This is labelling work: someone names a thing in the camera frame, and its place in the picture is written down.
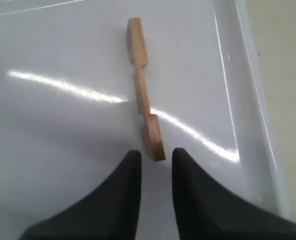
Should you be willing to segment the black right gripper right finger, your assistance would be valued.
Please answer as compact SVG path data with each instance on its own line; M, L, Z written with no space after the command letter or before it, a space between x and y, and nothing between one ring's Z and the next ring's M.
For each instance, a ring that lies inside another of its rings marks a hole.
M211 177L183 148L172 153L172 199L182 240L296 240L296 223Z

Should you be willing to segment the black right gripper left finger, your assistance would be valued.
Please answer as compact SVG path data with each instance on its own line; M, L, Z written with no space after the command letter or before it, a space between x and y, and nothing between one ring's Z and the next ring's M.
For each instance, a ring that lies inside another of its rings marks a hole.
M130 150L94 191L28 227L22 240L134 240L141 204L141 153Z

